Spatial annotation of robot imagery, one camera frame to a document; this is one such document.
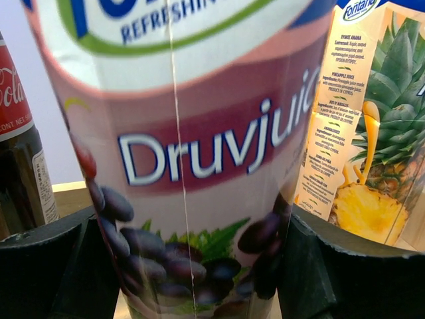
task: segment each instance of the wooden surface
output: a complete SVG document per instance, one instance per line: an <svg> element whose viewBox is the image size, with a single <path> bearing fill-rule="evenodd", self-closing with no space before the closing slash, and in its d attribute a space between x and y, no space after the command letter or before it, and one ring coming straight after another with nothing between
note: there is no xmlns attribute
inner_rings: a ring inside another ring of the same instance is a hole
<svg viewBox="0 0 425 319"><path fill-rule="evenodd" d="M56 204L58 205L59 215L61 217L72 214L73 212L79 211L80 209L89 207L92 205L90 195L86 189L86 184L81 182L66 183L53 185L54 197ZM271 319L281 319L279 300L277 296L274 299ZM114 319L131 319L127 304L120 293L118 302L115 310Z"/></svg>

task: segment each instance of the bottle label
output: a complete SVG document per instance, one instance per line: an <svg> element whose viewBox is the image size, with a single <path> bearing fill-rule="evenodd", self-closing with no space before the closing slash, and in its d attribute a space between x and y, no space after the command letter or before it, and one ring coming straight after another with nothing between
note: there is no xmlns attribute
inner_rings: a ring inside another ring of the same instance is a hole
<svg viewBox="0 0 425 319"><path fill-rule="evenodd" d="M42 214L46 224L49 224L57 221L59 219L59 215L56 208L56 201L54 200L52 183L50 182L50 177L48 175L47 164L44 158L43 150L34 155L33 167L35 181L39 191Z"/></svg>
<svg viewBox="0 0 425 319"><path fill-rule="evenodd" d="M0 142L26 132L33 125L21 81L0 37Z"/></svg>

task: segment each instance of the grape cluster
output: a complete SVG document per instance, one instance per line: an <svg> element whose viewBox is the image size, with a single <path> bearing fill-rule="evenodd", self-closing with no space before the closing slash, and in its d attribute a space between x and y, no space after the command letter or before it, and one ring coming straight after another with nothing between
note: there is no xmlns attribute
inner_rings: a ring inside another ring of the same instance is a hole
<svg viewBox="0 0 425 319"><path fill-rule="evenodd" d="M274 209L265 218L251 224L238 241L238 248L247 254L260 254L250 272L234 286L241 271L232 258L204 260L202 252L187 243L165 243L155 233L129 227L117 229L116 222L128 223L134 210L128 200L106 186L99 186L96 162L88 148L71 136L86 184L98 213L102 232L120 267L125 293L142 296L146 290L156 292L154 303L178 306L195 298L199 305L222 302L234 291L236 299L221 304L215 318L246 311L246 301L255 291L259 298L270 299L276 290L276 270L280 261L282 240L281 209Z"/></svg>
<svg viewBox="0 0 425 319"><path fill-rule="evenodd" d="M251 271L236 286L236 292L240 296L248 297L255 291L264 300L274 297L281 250L286 236L285 222L290 214L291 206L279 195L273 211L249 225L239 238L238 248L243 253L260 254Z"/></svg>

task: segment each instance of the green stripe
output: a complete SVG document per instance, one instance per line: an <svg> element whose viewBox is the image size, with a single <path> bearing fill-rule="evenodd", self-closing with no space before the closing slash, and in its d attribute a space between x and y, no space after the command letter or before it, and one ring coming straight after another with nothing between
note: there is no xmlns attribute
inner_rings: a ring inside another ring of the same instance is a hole
<svg viewBox="0 0 425 319"><path fill-rule="evenodd" d="M187 45L190 45L192 43L201 41L207 37L211 37L241 22L242 20L248 18L249 16L251 16L252 14L254 14L255 12L262 9L267 4L273 1L286 1L286 0L256 0L255 2L247 6L245 9L237 12L235 15L229 17L223 22L207 30L201 31L199 33L195 33L194 35L191 35L189 37L186 37L178 41L173 41L173 48L179 49ZM72 9L71 9L70 0L56 0L56 2L59 8L59 13L62 18L62 22L64 23L64 26L66 30L69 32L70 36L81 47L84 47L85 49L91 51L92 53L98 53L103 55L107 54L107 55L114 55L114 56L117 56L117 55L135 56L135 55L153 54L153 53L158 53L158 52L170 49L170 46L171 46L170 41L164 41L162 43L158 43L155 45L125 47L123 45L115 45L112 43L107 43L99 39L98 37L91 35L90 32L89 34L82 37L81 39L77 39L74 19L72 17Z"/></svg>

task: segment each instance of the juice carton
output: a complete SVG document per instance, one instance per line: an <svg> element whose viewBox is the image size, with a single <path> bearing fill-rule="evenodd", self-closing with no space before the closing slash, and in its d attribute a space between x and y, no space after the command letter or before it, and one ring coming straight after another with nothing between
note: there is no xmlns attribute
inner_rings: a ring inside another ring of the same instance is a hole
<svg viewBox="0 0 425 319"><path fill-rule="evenodd" d="M134 318L266 318L332 0L26 0Z"/></svg>

